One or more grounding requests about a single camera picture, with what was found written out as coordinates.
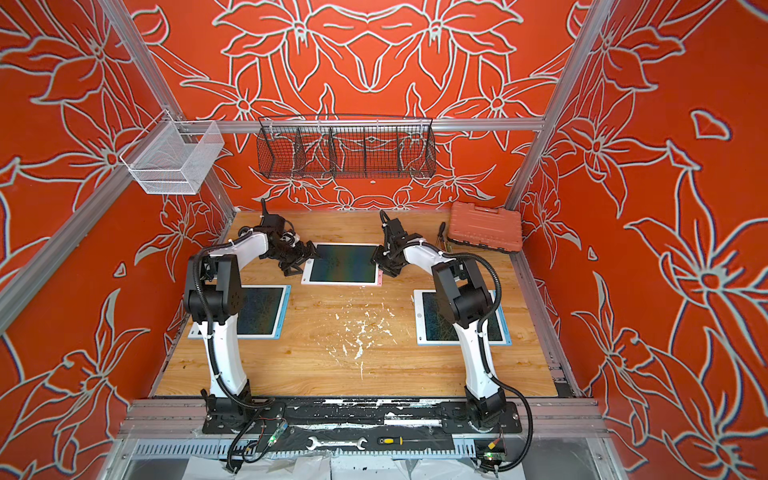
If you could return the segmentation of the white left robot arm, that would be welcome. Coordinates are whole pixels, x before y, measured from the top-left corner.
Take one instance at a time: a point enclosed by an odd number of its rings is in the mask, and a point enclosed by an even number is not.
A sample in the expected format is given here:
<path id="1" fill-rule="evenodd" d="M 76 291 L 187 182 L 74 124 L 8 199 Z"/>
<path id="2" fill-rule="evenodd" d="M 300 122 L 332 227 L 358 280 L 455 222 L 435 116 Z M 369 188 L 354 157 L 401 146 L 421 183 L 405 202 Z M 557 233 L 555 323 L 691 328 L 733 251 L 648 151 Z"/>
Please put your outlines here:
<path id="1" fill-rule="evenodd" d="M 253 397 L 240 357 L 237 322 L 246 300 L 241 268 L 257 259 L 275 260 L 289 277 L 317 257 L 316 245 L 303 241 L 291 222 L 270 213 L 265 201 L 261 207 L 257 225 L 240 228 L 235 238 L 203 248 L 188 262 L 183 306 L 204 340 L 210 375 L 210 387 L 201 391 L 204 427 L 213 432 L 241 431 L 272 403 Z"/>

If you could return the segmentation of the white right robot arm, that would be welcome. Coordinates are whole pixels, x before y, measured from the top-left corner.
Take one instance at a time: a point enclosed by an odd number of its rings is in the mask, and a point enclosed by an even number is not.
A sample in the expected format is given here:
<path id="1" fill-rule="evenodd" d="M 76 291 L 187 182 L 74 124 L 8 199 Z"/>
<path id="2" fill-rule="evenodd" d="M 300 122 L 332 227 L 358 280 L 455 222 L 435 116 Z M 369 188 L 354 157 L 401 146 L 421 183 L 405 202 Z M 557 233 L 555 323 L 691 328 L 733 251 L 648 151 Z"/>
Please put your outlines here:
<path id="1" fill-rule="evenodd" d="M 484 258 L 472 253 L 449 253 L 418 234 L 409 234 L 401 222 L 379 212 L 383 243 L 372 262 L 395 278 L 414 265 L 433 278 L 439 313 L 457 334 L 463 356 L 465 394 L 470 421 L 476 427 L 494 427 L 507 409 L 506 394 L 523 405 L 527 435 L 532 436 L 530 403 L 516 388 L 502 382 L 495 372 L 488 344 L 488 323 L 500 307 L 502 289 L 498 274 Z"/>

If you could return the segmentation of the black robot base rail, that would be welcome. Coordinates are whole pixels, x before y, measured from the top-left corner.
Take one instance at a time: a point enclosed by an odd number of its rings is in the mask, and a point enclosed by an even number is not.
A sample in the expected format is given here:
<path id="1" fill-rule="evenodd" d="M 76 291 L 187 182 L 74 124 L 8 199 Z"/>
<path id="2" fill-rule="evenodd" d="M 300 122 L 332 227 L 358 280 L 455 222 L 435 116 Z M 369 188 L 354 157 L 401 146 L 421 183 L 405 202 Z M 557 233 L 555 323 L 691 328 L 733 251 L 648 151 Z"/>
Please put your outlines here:
<path id="1" fill-rule="evenodd" d="M 523 431 L 513 403 L 483 424 L 466 400 L 457 398 L 276 397 L 245 409 L 206 391 L 201 392 L 201 397 L 206 434 L 235 433 L 251 419 L 257 426 L 269 429 L 286 421 L 290 427 L 321 430 L 392 426 L 436 429 L 447 434 Z"/>

